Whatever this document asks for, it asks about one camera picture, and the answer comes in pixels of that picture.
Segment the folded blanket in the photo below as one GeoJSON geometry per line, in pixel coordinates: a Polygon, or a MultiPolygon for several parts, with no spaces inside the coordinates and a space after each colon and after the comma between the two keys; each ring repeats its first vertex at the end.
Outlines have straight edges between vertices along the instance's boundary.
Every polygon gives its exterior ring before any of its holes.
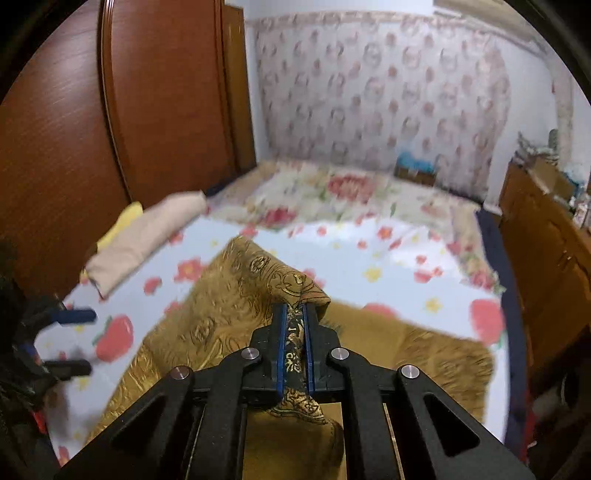
{"type": "Polygon", "coordinates": [[[109,295],[173,233],[206,209],[202,192],[175,193],[133,220],[86,264],[101,296],[109,295]]]}
{"type": "MultiPolygon", "coordinates": [[[[252,241],[234,238],[203,271],[184,304],[144,339],[90,438],[172,367],[212,367],[247,346],[252,331],[270,323],[272,304],[277,302],[289,305],[289,320],[296,323],[301,322],[297,306],[314,303],[322,324],[338,332],[343,346],[383,367],[418,365],[476,418],[482,418],[493,370],[492,357],[482,344],[429,332],[383,314],[389,312],[329,301],[309,276],[252,241]]],[[[296,361],[291,373],[303,376],[298,365],[301,337],[292,342],[288,351],[296,361]]],[[[339,418],[337,404],[320,408],[297,388],[288,389],[283,402],[271,410],[250,411],[243,478],[337,478],[343,460],[339,418]]]]}

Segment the wardrobe door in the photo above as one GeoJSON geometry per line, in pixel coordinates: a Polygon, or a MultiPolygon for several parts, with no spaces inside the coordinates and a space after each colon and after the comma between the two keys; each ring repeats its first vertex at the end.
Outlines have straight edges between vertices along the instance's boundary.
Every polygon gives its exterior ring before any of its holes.
{"type": "Polygon", "coordinates": [[[236,174],[220,0],[107,0],[106,105],[129,191],[144,207],[236,174]]]}
{"type": "Polygon", "coordinates": [[[0,104],[0,236],[28,294],[68,293],[127,204],[100,100],[99,4],[49,36],[0,104]]]}

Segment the navy blue bed edge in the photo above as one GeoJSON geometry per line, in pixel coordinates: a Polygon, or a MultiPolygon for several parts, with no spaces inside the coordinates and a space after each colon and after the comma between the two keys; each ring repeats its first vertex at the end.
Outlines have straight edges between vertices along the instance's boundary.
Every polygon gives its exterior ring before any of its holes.
{"type": "Polygon", "coordinates": [[[505,446],[519,456],[524,441],[525,418],[527,415],[527,352],[525,334],[521,319],[521,308],[517,284],[503,239],[493,216],[481,209],[476,213],[486,258],[499,274],[501,285],[506,288],[501,300],[505,313],[507,337],[509,340],[509,416],[505,433],[505,446]]]}

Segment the yellow cloth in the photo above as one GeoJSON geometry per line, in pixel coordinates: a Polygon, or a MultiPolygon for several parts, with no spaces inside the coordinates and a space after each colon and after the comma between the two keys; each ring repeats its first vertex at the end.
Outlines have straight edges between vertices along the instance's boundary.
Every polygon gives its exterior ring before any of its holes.
{"type": "MultiPolygon", "coordinates": [[[[96,252],[94,253],[100,252],[107,245],[109,245],[120,231],[126,229],[131,224],[131,222],[133,222],[137,217],[141,216],[143,212],[144,208],[140,202],[132,202],[127,207],[125,207],[117,217],[115,224],[100,238],[100,240],[97,241],[96,252]]],[[[80,272],[80,281],[87,278],[88,274],[86,273],[86,269],[83,268],[80,272]]]]}
{"type": "MultiPolygon", "coordinates": [[[[241,236],[231,240],[204,270],[182,307],[169,313],[144,339],[90,438],[172,367],[212,367],[246,347],[252,331],[270,323],[272,304],[277,302],[288,304],[288,315],[299,303],[314,303],[322,324],[337,331],[344,347],[383,367],[419,366],[476,418],[482,418],[493,365],[482,344],[367,310],[329,305],[329,301],[312,279],[252,241],[241,236]]],[[[342,478],[340,418],[339,405],[321,409],[295,390],[289,390],[271,410],[250,411],[243,479],[342,478]]]]}

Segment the bed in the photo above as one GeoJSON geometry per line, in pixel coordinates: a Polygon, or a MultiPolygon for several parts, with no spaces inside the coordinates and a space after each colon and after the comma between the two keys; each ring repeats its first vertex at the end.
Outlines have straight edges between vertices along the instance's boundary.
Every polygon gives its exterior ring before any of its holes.
{"type": "Polygon", "coordinates": [[[107,299],[90,283],[64,299],[68,307],[95,309],[95,325],[55,326],[37,338],[43,359],[84,357],[93,365],[92,377],[60,385],[48,401],[48,429],[62,463],[84,445],[142,338],[238,234],[311,275],[336,300],[396,308],[411,322],[460,337],[485,341],[490,334],[475,329],[468,315],[449,315],[457,305],[501,299],[506,325],[485,342],[495,370],[484,424],[514,453],[520,450],[525,359],[515,284],[500,234],[476,204],[386,174],[280,160],[259,164],[213,195],[209,207],[107,299]],[[424,248],[440,254],[444,274],[427,268],[422,257],[431,254],[423,255],[424,248]],[[350,259],[345,266],[343,259],[350,259]],[[358,279],[355,292],[339,280],[344,274],[358,279]],[[393,293],[392,285],[405,286],[393,293]],[[448,287],[454,293],[442,293],[448,287]],[[441,321],[445,312],[452,321],[441,321]]]}

